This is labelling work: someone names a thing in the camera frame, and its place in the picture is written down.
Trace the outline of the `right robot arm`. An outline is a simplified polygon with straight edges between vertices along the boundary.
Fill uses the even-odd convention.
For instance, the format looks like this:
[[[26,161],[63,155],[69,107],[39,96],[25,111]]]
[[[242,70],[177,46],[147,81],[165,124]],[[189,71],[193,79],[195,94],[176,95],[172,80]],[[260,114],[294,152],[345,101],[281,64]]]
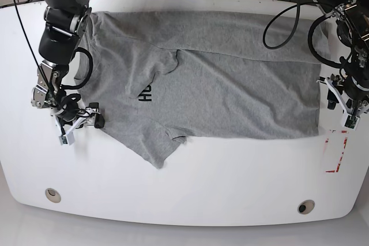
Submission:
[[[86,28],[91,8],[89,0],[45,0],[46,26],[39,45],[43,61],[37,67],[37,85],[33,89],[31,104],[39,109],[48,108],[60,130],[62,145],[74,142],[73,132],[84,125],[102,128],[104,118],[98,103],[80,108],[79,89],[89,81],[93,70],[90,52],[79,46]],[[88,60],[88,71],[77,85],[64,85],[63,78],[69,72],[69,64],[77,53]]]

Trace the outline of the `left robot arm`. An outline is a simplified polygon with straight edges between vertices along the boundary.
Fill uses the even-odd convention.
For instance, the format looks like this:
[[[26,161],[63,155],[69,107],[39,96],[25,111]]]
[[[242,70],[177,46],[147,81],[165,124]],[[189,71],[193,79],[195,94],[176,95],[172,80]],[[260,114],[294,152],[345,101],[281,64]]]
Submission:
[[[366,112],[364,103],[368,101],[368,0],[312,0],[310,4],[319,7],[323,15],[309,29],[308,48],[322,64],[346,73],[333,88],[346,93],[349,117],[358,118]],[[339,62],[323,58],[312,44],[317,26],[330,17],[336,18],[339,41],[350,49],[349,57],[341,57]]]

